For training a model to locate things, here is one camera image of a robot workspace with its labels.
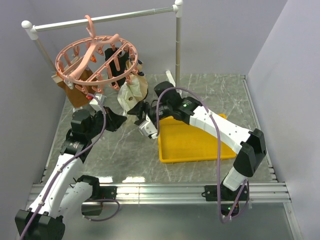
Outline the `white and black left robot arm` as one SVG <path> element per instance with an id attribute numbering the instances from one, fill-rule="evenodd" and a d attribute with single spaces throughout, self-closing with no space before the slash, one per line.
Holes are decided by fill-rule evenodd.
<path id="1" fill-rule="evenodd" d="M 73 113 L 54 170 L 45 186 L 26 210 L 19 210 L 15 224 L 22 240 L 61 240 L 66 223 L 86 201 L 116 203 L 116 187 L 103 190 L 95 176 L 82 175 L 70 186 L 92 147 L 104 131 L 115 132 L 126 117 L 109 107 L 91 114 L 86 109 Z"/>

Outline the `pink round clip hanger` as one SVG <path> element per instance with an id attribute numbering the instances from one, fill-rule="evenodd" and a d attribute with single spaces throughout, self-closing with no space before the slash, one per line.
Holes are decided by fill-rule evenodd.
<path id="1" fill-rule="evenodd" d="M 136 47 L 128 40 L 121 38 L 119 34 L 97 35 L 94 23 L 89 15 L 85 16 L 87 20 L 86 30 L 89 37 L 77 40 L 64 47 L 55 59 L 56 75 L 59 76 L 65 84 L 73 89 L 76 87 L 84 94 L 88 94 L 87 86 L 92 86 L 95 92 L 102 93 L 106 85 L 118 89 L 118 81 L 124 79 L 131 83 L 130 74 L 138 74 L 137 62 L 138 51 Z M 105 61 L 105 50 L 112 48 L 116 52 Z M 126 62 L 126 69 L 123 74 L 113 76 L 110 68 L 110 62 L 114 61 L 116 69 L 119 71 L 118 54 L 128 52 L 129 59 Z M 87 79 L 80 79 L 84 70 L 92 70 L 93 74 Z"/>

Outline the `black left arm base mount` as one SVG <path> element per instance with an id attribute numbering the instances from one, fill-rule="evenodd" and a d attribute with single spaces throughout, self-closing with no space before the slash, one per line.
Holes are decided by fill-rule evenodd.
<path id="1" fill-rule="evenodd" d="M 120 210 L 120 203 L 116 199 L 116 186 L 102 186 L 97 193 L 85 200 L 81 205 L 81 213 L 85 219 L 93 219 L 94 222 L 106 221 L 114 216 Z"/>

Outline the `pale green white underwear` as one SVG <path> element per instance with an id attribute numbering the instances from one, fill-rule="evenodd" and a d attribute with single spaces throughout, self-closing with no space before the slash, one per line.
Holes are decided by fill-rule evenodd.
<path id="1" fill-rule="evenodd" d="M 123 109 L 123 116 L 127 116 L 129 110 L 133 109 L 136 104 L 143 99 L 138 79 L 133 79 L 131 83 L 125 82 L 118 92 L 117 100 Z"/>

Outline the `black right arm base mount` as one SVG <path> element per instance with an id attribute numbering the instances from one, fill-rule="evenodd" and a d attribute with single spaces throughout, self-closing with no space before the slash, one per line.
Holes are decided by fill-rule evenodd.
<path id="1" fill-rule="evenodd" d="M 239 217 L 249 205 L 250 185 L 248 182 L 239 186 L 235 191 L 221 184 L 219 193 L 220 195 L 218 195 L 218 185 L 205 185 L 201 196 L 206 202 L 217 202 L 223 223 Z"/>

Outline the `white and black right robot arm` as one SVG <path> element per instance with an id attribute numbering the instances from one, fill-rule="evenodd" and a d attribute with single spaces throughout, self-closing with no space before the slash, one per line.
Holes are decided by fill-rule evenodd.
<path id="1" fill-rule="evenodd" d="M 240 185 L 251 178 L 267 154 L 264 133 L 255 128 L 249 130 L 211 111 L 200 97 L 188 89 L 175 87 L 163 81 L 154 87 L 156 105 L 140 101 L 128 111 L 138 117 L 140 132 L 149 138 L 160 134 L 160 120 L 173 117 L 198 128 L 217 139 L 217 155 L 221 156 L 221 144 L 226 144 L 236 154 L 232 168 L 222 179 L 220 194 L 226 200 L 238 194 Z"/>

